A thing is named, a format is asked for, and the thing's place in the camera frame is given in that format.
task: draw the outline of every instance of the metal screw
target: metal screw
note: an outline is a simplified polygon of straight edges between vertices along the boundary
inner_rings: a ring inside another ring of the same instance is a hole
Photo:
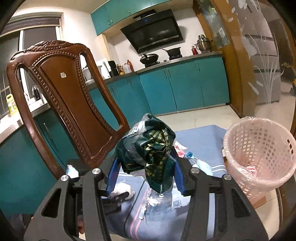
[[[68,175],[62,175],[61,176],[61,180],[64,182],[64,181],[67,181],[69,179],[69,176]]]
[[[193,167],[193,168],[191,168],[191,172],[194,174],[198,174],[200,172],[200,170],[197,167]]]
[[[93,174],[99,174],[101,172],[101,169],[95,168],[91,171]]]
[[[232,179],[232,177],[229,174],[225,174],[224,179],[227,181],[230,181]]]

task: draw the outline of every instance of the green plastic bag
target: green plastic bag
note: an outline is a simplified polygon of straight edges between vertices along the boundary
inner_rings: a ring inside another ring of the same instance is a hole
[[[150,187],[158,193],[173,183],[175,161],[169,155],[175,133],[161,120],[145,114],[118,142],[116,155],[124,172],[145,169]]]

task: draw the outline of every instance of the white appliance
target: white appliance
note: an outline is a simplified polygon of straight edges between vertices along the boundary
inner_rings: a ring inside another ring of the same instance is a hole
[[[97,67],[98,67],[98,69],[99,69],[100,74],[102,75],[102,73],[101,73],[101,68],[102,68],[102,66],[101,66],[101,65],[97,65]],[[85,81],[88,81],[88,80],[93,79],[93,77],[91,76],[91,73],[90,73],[88,67],[86,67],[86,68],[84,68],[84,69],[82,70],[82,74],[83,74],[83,77],[84,77]]]
[[[108,63],[108,60],[106,58],[103,58],[99,61],[96,61],[96,65],[101,65],[101,76],[102,78],[105,79],[109,79],[111,76],[109,74],[109,72],[111,72],[111,67]]]

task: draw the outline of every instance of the tiled floor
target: tiled floor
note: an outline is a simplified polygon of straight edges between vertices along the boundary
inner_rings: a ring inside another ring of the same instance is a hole
[[[239,117],[230,106],[221,106],[204,110],[196,110],[178,114],[159,116],[174,131],[197,128],[207,125],[217,125],[228,129],[232,124],[239,121]],[[267,202],[256,209],[269,238],[279,229],[279,207],[276,191],[267,193]],[[124,241],[126,239],[111,235],[112,240]]]

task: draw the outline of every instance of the carved chair backrest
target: carved chair backrest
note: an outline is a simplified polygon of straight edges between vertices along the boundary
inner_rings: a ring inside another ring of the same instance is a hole
[[[92,101],[82,75],[80,54],[119,129],[114,130]],[[64,41],[40,42],[16,53],[7,65],[7,76],[21,118],[45,164],[56,178],[63,173],[40,135],[26,103],[17,71],[24,68],[39,84],[51,108],[68,132],[80,158],[90,167],[99,167],[107,154],[129,130],[122,111],[108,91],[90,50],[82,44]]]

